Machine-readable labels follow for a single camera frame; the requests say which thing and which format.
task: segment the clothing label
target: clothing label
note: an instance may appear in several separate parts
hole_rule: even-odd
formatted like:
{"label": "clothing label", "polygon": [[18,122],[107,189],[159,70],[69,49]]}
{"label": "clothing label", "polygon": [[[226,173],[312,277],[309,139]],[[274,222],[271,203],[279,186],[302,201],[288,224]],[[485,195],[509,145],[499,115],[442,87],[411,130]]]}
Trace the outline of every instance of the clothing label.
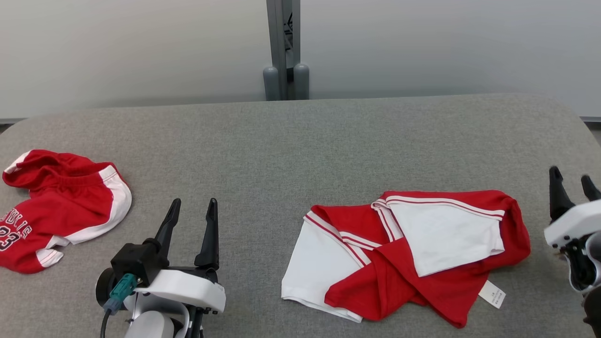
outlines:
{"label": "clothing label", "polygon": [[478,295],[497,309],[501,308],[501,304],[503,304],[503,300],[505,299],[505,292],[489,281],[486,281]]}

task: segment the garment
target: garment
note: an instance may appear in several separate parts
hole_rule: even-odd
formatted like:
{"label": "garment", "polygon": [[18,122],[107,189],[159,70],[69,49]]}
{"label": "garment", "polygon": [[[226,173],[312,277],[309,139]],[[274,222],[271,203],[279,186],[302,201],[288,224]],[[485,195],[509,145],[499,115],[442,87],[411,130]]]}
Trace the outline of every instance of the garment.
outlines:
{"label": "garment", "polygon": [[517,203],[502,192],[387,192],[371,205],[312,207],[282,297],[356,322],[430,304],[461,327],[488,271],[528,253]]}
{"label": "garment", "polygon": [[3,181],[29,190],[29,200],[0,218],[0,265],[30,274],[56,264],[56,245],[77,244],[115,227],[132,195],[115,165],[48,150],[32,150],[2,174]]}
{"label": "garment", "polygon": [[325,297],[327,305],[371,320],[420,295],[464,327],[489,272],[530,254],[519,206],[500,191],[387,192],[374,208],[404,236],[374,248],[372,264],[332,285]]}

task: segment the gray fabric surface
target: gray fabric surface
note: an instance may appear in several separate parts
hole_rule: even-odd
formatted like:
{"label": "gray fabric surface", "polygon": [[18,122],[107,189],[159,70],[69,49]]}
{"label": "gray fabric surface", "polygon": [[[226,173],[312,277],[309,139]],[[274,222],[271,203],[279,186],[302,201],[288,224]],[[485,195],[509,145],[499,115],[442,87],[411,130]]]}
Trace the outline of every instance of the gray fabric surface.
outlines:
{"label": "gray fabric surface", "polygon": [[[97,337],[97,277],[126,242],[153,236],[175,197],[182,212],[169,259],[190,265],[210,197],[219,201],[225,313],[207,337],[589,337],[565,262],[545,244],[548,168],[585,201],[583,173],[601,185],[601,149],[566,107],[521,94],[254,102],[97,109],[22,121],[0,135],[0,165],[35,148],[113,161],[133,205],[106,235],[60,249],[35,275],[0,269],[2,337]],[[490,280],[500,310],[478,299],[458,330],[408,304],[356,324],[279,298],[280,282],[313,204],[366,204],[386,190],[499,189],[518,200],[532,254]],[[26,199],[0,185],[0,209]],[[122,337],[126,313],[111,318]]]}

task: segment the white wall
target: white wall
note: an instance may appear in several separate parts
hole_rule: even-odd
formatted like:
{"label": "white wall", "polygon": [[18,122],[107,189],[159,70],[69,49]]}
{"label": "white wall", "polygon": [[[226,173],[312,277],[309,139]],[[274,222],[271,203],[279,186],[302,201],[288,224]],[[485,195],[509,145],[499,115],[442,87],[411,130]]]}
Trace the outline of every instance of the white wall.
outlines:
{"label": "white wall", "polygon": [[265,0],[0,0],[0,121],[264,100]]}
{"label": "white wall", "polygon": [[312,99],[491,92],[601,117],[601,1],[300,0]]}

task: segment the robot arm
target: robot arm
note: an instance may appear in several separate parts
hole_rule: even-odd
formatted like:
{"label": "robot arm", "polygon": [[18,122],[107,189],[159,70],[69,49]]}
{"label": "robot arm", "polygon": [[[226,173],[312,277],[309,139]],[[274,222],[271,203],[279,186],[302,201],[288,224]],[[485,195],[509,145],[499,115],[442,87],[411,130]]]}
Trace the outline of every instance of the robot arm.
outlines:
{"label": "robot arm", "polygon": [[[100,275],[96,284],[97,301],[104,306],[124,276],[135,276],[137,286],[120,309],[132,313],[126,338],[202,337],[203,315],[224,311],[225,291],[217,278],[217,201],[212,198],[209,203],[203,244],[194,266],[169,265],[171,234],[178,221],[180,205],[179,198],[173,201],[154,238],[142,244],[125,244],[111,260],[112,267]],[[169,315],[183,315],[184,324]]]}
{"label": "robot arm", "polygon": [[589,176],[581,179],[590,202],[575,205],[563,187],[557,167],[549,170],[549,204],[551,224],[545,240],[559,249],[568,262],[572,288],[583,294],[587,314],[584,322],[601,337],[601,192]]}

